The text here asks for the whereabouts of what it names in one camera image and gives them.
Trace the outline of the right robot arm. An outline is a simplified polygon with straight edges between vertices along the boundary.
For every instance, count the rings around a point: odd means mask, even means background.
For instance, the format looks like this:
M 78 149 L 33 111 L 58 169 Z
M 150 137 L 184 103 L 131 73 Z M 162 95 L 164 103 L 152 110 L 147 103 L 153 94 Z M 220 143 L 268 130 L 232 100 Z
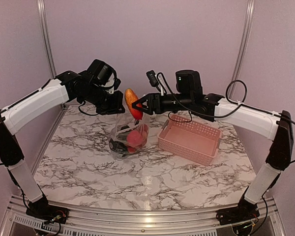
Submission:
M 132 109 L 153 115 L 189 111 L 208 121 L 225 123 L 258 133 L 272 141 L 265 164 L 245 190 L 236 207 L 228 209 L 238 220 L 244 220 L 257 208 L 257 202 L 278 180 L 291 163 L 294 144 L 291 115 L 287 111 L 269 112 L 232 101 L 227 95 L 204 94 L 199 72 L 176 72 L 178 92 L 149 93 L 130 102 Z

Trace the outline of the dark purple eggplant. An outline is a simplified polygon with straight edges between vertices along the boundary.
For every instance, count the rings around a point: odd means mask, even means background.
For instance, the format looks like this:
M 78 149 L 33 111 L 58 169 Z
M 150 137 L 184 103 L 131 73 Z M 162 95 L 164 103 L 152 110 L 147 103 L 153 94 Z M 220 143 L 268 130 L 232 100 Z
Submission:
M 127 146 L 124 143 L 114 141 L 113 139 L 109 140 L 109 147 L 111 151 L 118 154 L 127 154 L 128 151 Z

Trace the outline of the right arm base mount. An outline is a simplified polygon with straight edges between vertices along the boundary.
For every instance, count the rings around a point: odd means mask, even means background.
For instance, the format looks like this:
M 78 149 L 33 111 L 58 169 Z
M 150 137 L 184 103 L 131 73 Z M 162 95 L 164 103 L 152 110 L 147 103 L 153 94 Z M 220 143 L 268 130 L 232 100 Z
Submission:
M 216 219 L 219 221 L 220 225 L 238 223 L 253 218 L 258 218 L 259 216 L 260 213 L 257 207 L 247 209 L 236 206 L 219 209 L 216 212 Z

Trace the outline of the clear zip top bag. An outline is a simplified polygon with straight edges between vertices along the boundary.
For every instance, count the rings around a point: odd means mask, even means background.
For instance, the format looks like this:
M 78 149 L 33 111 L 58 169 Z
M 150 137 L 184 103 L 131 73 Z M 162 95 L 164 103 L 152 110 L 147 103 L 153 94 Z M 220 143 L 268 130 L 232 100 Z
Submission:
M 129 111 L 118 114 L 110 132 L 109 148 L 114 159 L 122 160 L 138 153 L 147 143 L 149 116 L 136 120 Z

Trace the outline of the red strawberry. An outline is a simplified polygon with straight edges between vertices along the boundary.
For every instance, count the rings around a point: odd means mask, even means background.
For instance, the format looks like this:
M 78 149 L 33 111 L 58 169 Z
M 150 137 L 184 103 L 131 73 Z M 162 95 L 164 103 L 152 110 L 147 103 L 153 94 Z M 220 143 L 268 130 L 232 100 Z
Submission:
M 127 135 L 127 143 L 130 147 L 134 148 L 139 145 L 141 145 L 144 141 L 142 135 L 140 134 L 139 131 L 137 130 L 132 130 L 128 135 Z

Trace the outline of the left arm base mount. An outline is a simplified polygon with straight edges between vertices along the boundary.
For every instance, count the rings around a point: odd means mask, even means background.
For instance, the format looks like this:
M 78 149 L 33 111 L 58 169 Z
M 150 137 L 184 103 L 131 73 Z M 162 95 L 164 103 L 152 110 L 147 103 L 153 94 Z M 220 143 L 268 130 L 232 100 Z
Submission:
M 28 208 L 26 210 L 26 214 L 47 221 L 48 223 L 57 222 L 65 224 L 69 215 L 69 209 L 65 207 L 48 205 L 40 212 L 38 212 L 34 208 Z

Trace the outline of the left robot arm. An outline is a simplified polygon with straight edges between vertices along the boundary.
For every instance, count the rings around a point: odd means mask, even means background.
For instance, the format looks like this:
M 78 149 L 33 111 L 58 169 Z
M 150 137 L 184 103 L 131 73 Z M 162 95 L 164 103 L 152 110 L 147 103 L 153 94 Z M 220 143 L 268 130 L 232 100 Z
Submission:
M 26 124 L 58 105 L 72 100 L 91 103 L 97 115 L 124 113 L 121 80 L 107 63 L 95 59 L 80 73 L 65 71 L 13 104 L 0 109 L 0 160 L 29 200 L 29 212 L 47 219 L 53 207 L 34 180 L 15 135 Z

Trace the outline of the bunch of red lychees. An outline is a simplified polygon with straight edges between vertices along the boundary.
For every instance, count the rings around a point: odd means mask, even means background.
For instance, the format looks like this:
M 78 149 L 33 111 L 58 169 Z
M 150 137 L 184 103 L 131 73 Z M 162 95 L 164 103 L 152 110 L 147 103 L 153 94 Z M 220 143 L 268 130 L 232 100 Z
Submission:
M 132 130 L 126 138 L 127 151 L 130 154 L 133 154 L 144 147 L 147 143 L 148 133 L 149 126 L 147 124 L 141 124 L 138 126 L 138 128 Z

